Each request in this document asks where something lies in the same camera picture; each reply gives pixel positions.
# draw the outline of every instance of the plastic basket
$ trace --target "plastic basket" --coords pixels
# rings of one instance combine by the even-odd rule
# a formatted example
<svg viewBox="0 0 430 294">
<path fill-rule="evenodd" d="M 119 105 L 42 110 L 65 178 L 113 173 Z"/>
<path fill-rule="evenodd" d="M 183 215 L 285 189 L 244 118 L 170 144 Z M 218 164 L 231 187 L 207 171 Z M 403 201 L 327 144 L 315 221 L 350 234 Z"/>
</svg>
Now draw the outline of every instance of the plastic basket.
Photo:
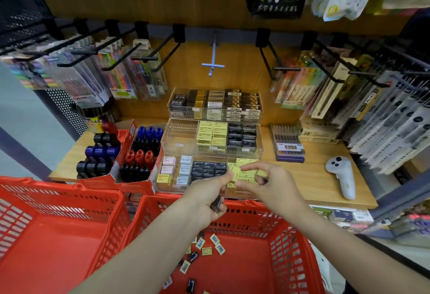
<svg viewBox="0 0 430 294">
<path fill-rule="evenodd" d="M 176 194 L 144 196 L 135 219 L 124 235 L 121 249 L 131 243 L 169 205 Z M 163 293 L 185 292 L 189 279 L 195 293 L 323 294 L 320 270 L 308 240 L 263 204 L 225 200 L 227 212 L 205 230 L 212 255 L 199 257 L 184 275 L 177 267 L 173 284 Z M 225 249 L 221 256 L 210 236 L 215 233 Z"/>
<path fill-rule="evenodd" d="M 67 293 L 109 261 L 130 218 L 119 191 L 0 177 L 2 293 Z"/>
</svg>

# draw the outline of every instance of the gray floor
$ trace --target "gray floor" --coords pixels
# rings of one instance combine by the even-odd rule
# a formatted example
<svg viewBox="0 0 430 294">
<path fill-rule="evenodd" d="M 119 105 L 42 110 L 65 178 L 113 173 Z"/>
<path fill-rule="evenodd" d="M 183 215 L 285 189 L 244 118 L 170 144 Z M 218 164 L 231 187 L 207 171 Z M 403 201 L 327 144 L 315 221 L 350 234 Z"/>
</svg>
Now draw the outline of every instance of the gray floor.
<svg viewBox="0 0 430 294">
<path fill-rule="evenodd" d="M 33 91 L 25 89 L 1 62 L 0 76 L 0 127 L 48 168 L 55 169 L 72 148 L 73 139 Z M 0 175 L 36 178 L 2 151 L 0 162 Z"/>
</svg>

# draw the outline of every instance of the clear acrylic display tray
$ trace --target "clear acrylic display tray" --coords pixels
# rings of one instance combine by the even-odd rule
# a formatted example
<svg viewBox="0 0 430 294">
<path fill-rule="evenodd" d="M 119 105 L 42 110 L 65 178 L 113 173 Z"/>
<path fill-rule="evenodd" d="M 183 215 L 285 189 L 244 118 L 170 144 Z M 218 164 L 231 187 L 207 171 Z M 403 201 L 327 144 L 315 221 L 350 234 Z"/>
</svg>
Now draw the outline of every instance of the clear acrylic display tray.
<svg viewBox="0 0 430 294">
<path fill-rule="evenodd" d="M 187 106 L 174 106 L 171 105 L 175 95 L 181 94 L 188 96 L 191 88 L 175 88 L 172 91 L 167 107 L 171 118 L 177 119 L 192 119 L 192 120 L 209 120 L 209 121 L 222 121 L 222 122 L 243 122 L 243 123 L 259 123 L 263 113 L 263 106 L 261 104 L 261 96 L 258 94 L 260 111 L 236 111 L 220 108 L 205 108 L 205 107 L 187 107 Z M 211 89 L 223 92 L 223 89 Z"/>
<path fill-rule="evenodd" d="M 197 144 L 197 130 L 200 121 L 187 119 L 169 119 L 161 145 L 165 156 L 207 155 L 220 157 L 243 157 L 259 160 L 263 154 L 260 125 L 256 124 L 256 148 L 249 147 L 218 147 Z"/>
<path fill-rule="evenodd" d="M 164 192 L 164 193 L 170 193 L 170 194 L 182 194 L 186 191 L 188 186 L 191 184 L 191 175 L 188 179 L 188 184 L 185 186 L 178 186 L 176 185 L 176 180 L 179 177 L 179 169 L 181 167 L 181 155 L 166 155 L 166 156 L 175 156 L 176 158 L 176 165 L 175 170 L 172 175 L 172 179 L 170 183 L 157 183 L 157 176 L 160 171 L 157 172 L 157 175 L 154 178 L 154 184 L 156 187 L 157 192 Z M 234 163 L 236 162 L 235 158 L 230 157 L 216 157 L 216 156 L 205 156 L 205 155 L 192 155 L 193 162 L 194 161 L 201 161 L 201 162 L 218 162 L 218 163 Z M 240 190 L 237 188 L 226 188 L 224 192 L 224 196 L 226 198 L 232 198 L 232 199 L 253 199 L 257 200 L 257 198 L 251 194 L 248 191 Z"/>
</svg>

